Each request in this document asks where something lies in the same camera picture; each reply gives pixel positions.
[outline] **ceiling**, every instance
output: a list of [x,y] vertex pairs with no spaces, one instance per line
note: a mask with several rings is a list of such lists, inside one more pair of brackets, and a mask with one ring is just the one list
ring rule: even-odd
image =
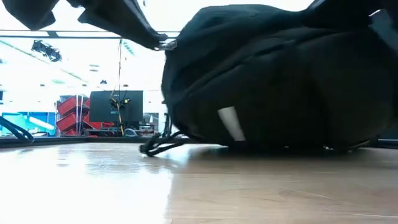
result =
[[[313,0],[250,0],[249,3],[269,4],[286,10],[305,9]],[[244,4],[244,0],[139,0],[152,26],[159,31],[178,31],[202,7],[224,4]],[[164,53],[147,50],[129,40],[123,40],[121,57],[119,39],[45,39],[62,55],[61,62],[49,62],[31,51],[34,40],[48,37],[49,30],[58,36],[110,37],[118,36],[77,21],[84,9],[72,8],[60,0],[53,13],[56,23],[42,31],[31,32],[13,18],[0,3],[0,35],[35,36],[35,38],[0,38],[0,90],[91,91],[113,89],[119,83],[129,89],[159,90],[164,65]],[[119,78],[119,59],[121,72]],[[106,80],[107,85],[100,85]]]

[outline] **computer monitor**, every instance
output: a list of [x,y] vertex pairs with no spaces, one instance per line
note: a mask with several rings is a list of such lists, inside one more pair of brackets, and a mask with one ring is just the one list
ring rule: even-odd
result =
[[[118,109],[111,105],[112,91],[92,91],[90,95],[90,122],[114,122],[119,121]],[[144,92],[114,91],[112,97],[116,101],[129,100],[120,108],[123,123],[139,123],[143,117]]]

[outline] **table surface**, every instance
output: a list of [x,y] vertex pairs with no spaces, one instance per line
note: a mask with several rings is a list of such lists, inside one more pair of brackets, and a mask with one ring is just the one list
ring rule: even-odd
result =
[[263,155],[187,145],[2,149],[0,223],[398,223],[398,151]]

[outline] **black strap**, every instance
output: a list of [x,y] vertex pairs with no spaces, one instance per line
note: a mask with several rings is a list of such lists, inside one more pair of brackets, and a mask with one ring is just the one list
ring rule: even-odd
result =
[[169,149],[182,146],[183,143],[175,143],[169,146],[160,147],[163,144],[169,143],[170,140],[177,137],[178,135],[182,134],[181,131],[177,131],[176,133],[172,134],[168,138],[160,138],[160,134],[154,135],[150,140],[148,140],[145,144],[139,146],[139,151],[142,154],[145,154],[149,157],[154,157],[161,152],[167,151]]
[[27,143],[33,143],[35,141],[33,136],[28,131],[26,131],[25,129],[21,128],[16,124],[9,122],[8,120],[4,119],[2,116],[0,116],[0,125],[10,130],[10,132],[21,141]]

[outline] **black backpack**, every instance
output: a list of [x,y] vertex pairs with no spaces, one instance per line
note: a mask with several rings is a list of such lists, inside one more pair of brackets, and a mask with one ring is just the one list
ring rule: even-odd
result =
[[[180,130],[171,138],[351,149],[387,128],[394,52],[368,25],[322,29],[305,18],[263,5],[200,10],[165,53],[162,93]],[[153,143],[141,151],[173,147]]]

